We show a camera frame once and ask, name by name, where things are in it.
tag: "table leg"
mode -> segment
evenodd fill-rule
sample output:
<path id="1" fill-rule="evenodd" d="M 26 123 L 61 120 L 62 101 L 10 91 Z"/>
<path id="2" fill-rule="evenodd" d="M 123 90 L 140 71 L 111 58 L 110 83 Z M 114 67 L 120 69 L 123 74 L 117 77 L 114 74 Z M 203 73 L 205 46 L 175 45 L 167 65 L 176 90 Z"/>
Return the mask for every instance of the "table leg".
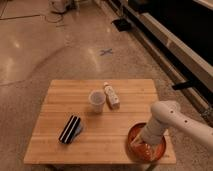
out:
<path id="1" fill-rule="evenodd" d="M 157 165 L 156 164 L 150 164 L 149 167 L 146 169 L 146 171 L 152 171 L 155 169 Z"/>
<path id="2" fill-rule="evenodd" d="M 45 167 L 47 167 L 48 169 L 50 169 L 51 171 L 63 171 L 63 169 L 58 169 L 56 166 L 52 165 L 52 164 L 46 164 Z"/>

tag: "black object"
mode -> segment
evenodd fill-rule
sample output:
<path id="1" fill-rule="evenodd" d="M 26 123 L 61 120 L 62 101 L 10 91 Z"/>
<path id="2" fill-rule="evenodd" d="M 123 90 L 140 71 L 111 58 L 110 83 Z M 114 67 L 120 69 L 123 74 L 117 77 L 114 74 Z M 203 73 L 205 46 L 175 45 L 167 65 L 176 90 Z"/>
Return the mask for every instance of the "black object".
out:
<path id="1" fill-rule="evenodd" d="M 69 144 L 76 135 L 76 130 L 80 124 L 81 119 L 77 116 L 71 116 L 69 122 L 62 131 L 59 141 L 64 144 Z"/>
<path id="2" fill-rule="evenodd" d="M 213 10 L 192 0 L 152 0 L 152 3 L 150 14 L 213 65 Z"/>
<path id="3" fill-rule="evenodd" d="M 132 28 L 131 24 L 124 18 L 113 20 L 112 23 L 116 26 L 118 31 L 127 31 Z"/>
<path id="4" fill-rule="evenodd" d="M 194 84 L 192 81 L 186 81 L 184 83 L 179 83 L 179 84 L 175 84 L 172 86 L 172 88 L 174 90 L 182 90 L 182 89 L 186 89 L 186 88 L 190 88 L 190 87 L 193 87 Z"/>
<path id="5" fill-rule="evenodd" d="M 128 0 L 128 5 L 136 12 L 143 13 L 150 9 L 150 0 Z"/>

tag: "cable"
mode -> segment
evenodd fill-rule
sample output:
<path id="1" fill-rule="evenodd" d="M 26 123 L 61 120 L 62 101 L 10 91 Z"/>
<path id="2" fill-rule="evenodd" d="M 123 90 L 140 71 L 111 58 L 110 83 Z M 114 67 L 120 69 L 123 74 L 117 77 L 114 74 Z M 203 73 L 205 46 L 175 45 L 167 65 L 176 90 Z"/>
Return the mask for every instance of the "cable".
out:
<path id="1" fill-rule="evenodd" d="M 24 15 L 24 16 L 19 16 L 19 17 L 8 17 L 8 18 L 1 18 L 0 20 L 13 20 L 13 19 L 18 19 L 18 18 L 30 18 L 30 17 L 38 17 L 41 16 L 40 14 L 35 14 L 35 15 Z"/>
<path id="2" fill-rule="evenodd" d="M 45 21 L 48 22 L 48 23 L 59 23 L 60 21 L 62 21 L 64 19 L 63 15 L 60 15 L 61 17 L 56 21 L 51 21 L 51 20 L 47 19 L 46 15 L 42 15 L 42 16 L 44 16 Z"/>
<path id="3" fill-rule="evenodd" d="M 56 10 L 57 13 L 60 13 L 60 10 L 55 7 L 54 2 L 52 2 L 52 6 Z M 57 21 L 48 20 L 46 15 L 43 15 L 43 16 L 44 16 L 45 21 L 48 22 L 48 23 L 58 23 L 58 22 L 60 22 L 60 21 L 62 21 L 64 19 L 63 14 L 59 14 L 59 15 L 61 16 L 61 18 L 59 18 Z"/>
<path id="4" fill-rule="evenodd" d="M 2 10 L 2 13 L 1 13 L 1 16 L 0 16 L 0 19 L 3 16 L 3 14 L 4 14 L 4 11 L 5 11 L 6 7 L 7 7 L 7 3 L 8 3 L 8 0 L 6 0 L 5 6 L 4 6 L 4 8 Z"/>

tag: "orange bowl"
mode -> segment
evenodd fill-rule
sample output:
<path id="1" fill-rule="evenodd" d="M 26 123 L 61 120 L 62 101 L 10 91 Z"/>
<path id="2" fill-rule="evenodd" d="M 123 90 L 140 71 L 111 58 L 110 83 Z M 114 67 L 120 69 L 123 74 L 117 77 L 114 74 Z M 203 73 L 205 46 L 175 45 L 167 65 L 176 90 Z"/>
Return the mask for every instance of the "orange bowl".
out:
<path id="1" fill-rule="evenodd" d="M 131 146 L 131 142 L 141 131 L 141 129 L 146 125 L 146 123 L 138 123 L 134 125 L 129 133 L 127 138 L 127 147 L 128 150 L 141 162 L 156 162 L 159 160 L 166 150 L 166 140 L 163 137 L 160 144 L 156 146 L 150 146 L 149 144 L 143 142 L 137 147 Z"/>

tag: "tape mark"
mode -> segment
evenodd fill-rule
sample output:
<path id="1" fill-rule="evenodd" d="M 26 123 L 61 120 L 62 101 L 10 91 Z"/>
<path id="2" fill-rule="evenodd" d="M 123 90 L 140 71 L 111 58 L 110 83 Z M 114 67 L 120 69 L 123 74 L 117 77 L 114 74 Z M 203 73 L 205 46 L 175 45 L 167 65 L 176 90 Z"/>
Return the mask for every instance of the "tape mark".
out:
<path id="1" fill-rule="evenodd" d="M 104 56 L 107 54 L 113 54 L 112 49 L 101 50 L 100 56 Z"/>

